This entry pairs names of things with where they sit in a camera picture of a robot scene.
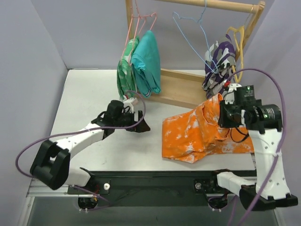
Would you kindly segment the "orange tie-dye trousers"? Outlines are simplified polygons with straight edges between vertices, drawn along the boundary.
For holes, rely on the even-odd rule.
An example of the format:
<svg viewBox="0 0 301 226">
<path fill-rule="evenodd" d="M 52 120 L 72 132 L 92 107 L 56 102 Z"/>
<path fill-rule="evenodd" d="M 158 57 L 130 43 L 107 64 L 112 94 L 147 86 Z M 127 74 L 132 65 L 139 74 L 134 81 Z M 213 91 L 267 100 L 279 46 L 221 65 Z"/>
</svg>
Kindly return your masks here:
<svg viewBox="0 0 301 226">
<path fill-rule="evenodd" d="M 189 112 L 162 122 L 162 157 L 195 163 L 207 155 L 253 153 L 247 129 L 226 129 L 218 125 L 223 100 L 217 94 Z"/>
</svg>

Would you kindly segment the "blue wire hanger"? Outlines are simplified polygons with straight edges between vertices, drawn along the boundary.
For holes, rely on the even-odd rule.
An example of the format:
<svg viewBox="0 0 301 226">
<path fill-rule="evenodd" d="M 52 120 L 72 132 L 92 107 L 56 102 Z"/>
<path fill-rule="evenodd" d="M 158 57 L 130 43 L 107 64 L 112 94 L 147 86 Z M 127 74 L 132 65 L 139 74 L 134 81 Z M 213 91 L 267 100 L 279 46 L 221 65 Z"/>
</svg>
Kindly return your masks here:
<svg viewBox="0 0 301 226">
<path fill-rule="evenodd" d="M 218 70 L 217 63 L 211 65 L 209 62 L 209 60 L 212 60 L 212 55 L 210 53 L 207 33 L 202 26 L 208 1 L 204 0 L 203 3 L 204 6 L 199 11 L 198 16 L 196 14 L 192 16 L 184 15 L 174 11 L 172 19 L 191 50 L 204 63 L 204 67 L 207 66 L 209 72 L 215 73 Z"/>
</svg>

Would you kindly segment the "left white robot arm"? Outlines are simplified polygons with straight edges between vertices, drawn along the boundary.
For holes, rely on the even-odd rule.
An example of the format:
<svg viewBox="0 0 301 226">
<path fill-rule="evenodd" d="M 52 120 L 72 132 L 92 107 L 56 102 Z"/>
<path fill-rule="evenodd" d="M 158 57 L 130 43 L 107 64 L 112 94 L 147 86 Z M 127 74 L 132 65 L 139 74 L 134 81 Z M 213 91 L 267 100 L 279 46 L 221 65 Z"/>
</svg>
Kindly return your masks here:
<svg viewBox="0 0 301 226">
<path fill-rule="evenodd" d="M 83 167 L 72 168 L 71 159 L 117 129 L 136 133 L 150 131 L 144 120 L 144 111 L 134 110 L 135 101 L 112 100 L 106 111 L 101 112 L 73 136 L 57 141 L 43 141 L 30 168 L 30 174 L 52 190 L 57 190 L 62 185 L 70 185 L 78 186 L 86 194 L 93 192 L 98 184 L 95 174 Z"/>
</svg>

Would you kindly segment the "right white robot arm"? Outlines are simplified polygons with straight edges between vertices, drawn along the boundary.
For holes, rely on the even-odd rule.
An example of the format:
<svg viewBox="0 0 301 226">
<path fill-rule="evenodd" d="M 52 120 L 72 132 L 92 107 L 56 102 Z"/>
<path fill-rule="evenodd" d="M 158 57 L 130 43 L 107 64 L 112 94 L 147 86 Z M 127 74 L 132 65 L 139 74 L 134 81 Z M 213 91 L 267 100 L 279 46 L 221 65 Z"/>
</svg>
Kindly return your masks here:
<svg viewBox="0 0 301 226">
<path fill-rule="evenodd" d="M 244 126 L 251 139 L 256 162 L 256 182 L 236 175 L 229 169 L 212 171 L 206 178 L 195 179 L 198 193 L 233 193 L 243 207 L 266 211 L 298 205 L 298 198 L 287 186 L 281 145 L 284 126 L 281 110 L 275 104 L 263 105 L 254 95 L 254 87 L 230 84 L 220 102 L 218 124 L 222 128 Z"/>
</svg>

